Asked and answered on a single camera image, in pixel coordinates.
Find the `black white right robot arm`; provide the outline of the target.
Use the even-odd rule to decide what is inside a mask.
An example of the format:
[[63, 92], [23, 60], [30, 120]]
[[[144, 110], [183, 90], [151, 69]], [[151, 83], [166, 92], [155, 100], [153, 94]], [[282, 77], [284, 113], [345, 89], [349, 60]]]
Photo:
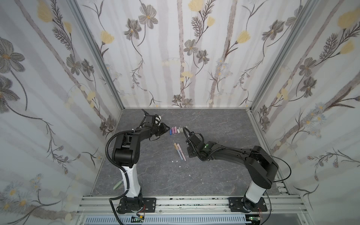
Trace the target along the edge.
[[240, 200], [239, 210], [243, 213], [259, 209], [259, 202], [265, 191], [272, 187], [278, 173], [278, 164], [262, 147], [251, 149], [231, 148], [218, 142], [204, 142], [203, 136], [196, 133], [185, 134], [189, 157], [198, 157], [201, 161], [224, 160], [244, 165], [251, 177], [251, 183]]

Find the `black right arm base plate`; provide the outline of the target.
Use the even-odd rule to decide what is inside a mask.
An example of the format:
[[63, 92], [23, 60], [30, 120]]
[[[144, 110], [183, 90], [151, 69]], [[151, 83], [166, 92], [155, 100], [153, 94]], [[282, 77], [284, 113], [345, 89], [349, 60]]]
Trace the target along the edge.
[[251, 213], [268, 211], [263, 197], [260, 198], [258, 203], [253, 203], [252, 201], [243, 197], [230, 197], [228, 198], [228, 201], [231, 212]]

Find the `lilac pen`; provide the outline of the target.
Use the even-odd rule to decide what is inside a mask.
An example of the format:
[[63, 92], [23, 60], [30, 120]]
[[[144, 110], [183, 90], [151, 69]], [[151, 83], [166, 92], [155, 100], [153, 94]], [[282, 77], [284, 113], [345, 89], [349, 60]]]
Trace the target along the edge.
[[183, 153], [183, 151], [182, 151], [182, 149], [181, 149], [181, 146], [179, 145], [179, 143], [177, 144], [177, 147], [178, 147], [178, 149], [179, 149], [179, 152], [180, 152], [183, 160], [184, 160], [184, 161], [187, 161], [187, 160], [186, 160], [186, 157], [185, 157], [185, 155], [184, 155], [184, 153]]

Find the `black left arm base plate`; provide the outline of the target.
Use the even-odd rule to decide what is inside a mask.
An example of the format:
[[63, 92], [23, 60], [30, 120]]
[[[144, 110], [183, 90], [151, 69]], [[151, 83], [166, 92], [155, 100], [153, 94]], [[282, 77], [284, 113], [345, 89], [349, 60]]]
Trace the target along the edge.
[[156, 209], [156, 198], [129, 198], [124, 197], [120, 200], [116, 212], [125, 213], [154, 213]]

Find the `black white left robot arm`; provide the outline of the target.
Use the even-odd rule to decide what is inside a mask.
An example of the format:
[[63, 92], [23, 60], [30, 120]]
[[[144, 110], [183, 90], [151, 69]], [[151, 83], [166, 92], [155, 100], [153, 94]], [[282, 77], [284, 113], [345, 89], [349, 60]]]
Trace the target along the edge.
[[140, 158], [141, 141], [157, 139], [168, 132], [170, 127], [161, 121], [160, 115], [145, 112], [143, 120], [135, 129], [115, 135], [111, 159], [122, 174], [125, 194], [120, 198], [120, 211], [140, 211], [144, 207], [141, 186], [137, 177], [137, 163]]

